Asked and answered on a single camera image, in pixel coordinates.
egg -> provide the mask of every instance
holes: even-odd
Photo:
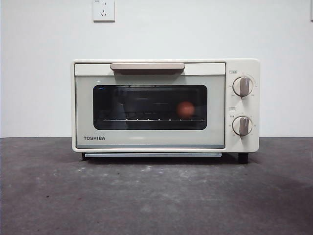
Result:
[[[195,106],[189,101],[183,101],[177,105],[176,112],[180,118],[188,119],[195,113]]]

control knob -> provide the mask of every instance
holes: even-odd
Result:
[[[252,121],[245,116],[237,117],[233,121],[233,130],[239,136],[246,136],[252,130]]]
[[[249,77],[238,77],[233,83],[233,90],[236,95],[247,96],[252,92],[252,81]]]

toaster oven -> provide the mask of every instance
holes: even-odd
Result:
[[[89,157],[219,157],[259,147],[256,59],[76,60],[72,148]]]

gray floor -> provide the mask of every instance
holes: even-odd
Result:
[[[262,138],[248,165],[80,160],[69,138],[2,139],[1,234],[313,234],[313,138]]]

oven foot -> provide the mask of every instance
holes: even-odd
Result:
[[[238,163],[247,164],[249,153],[238,153]]]
[[[88,158],[85,157],[85,153],[82,153],[82,161],[87,161]]]

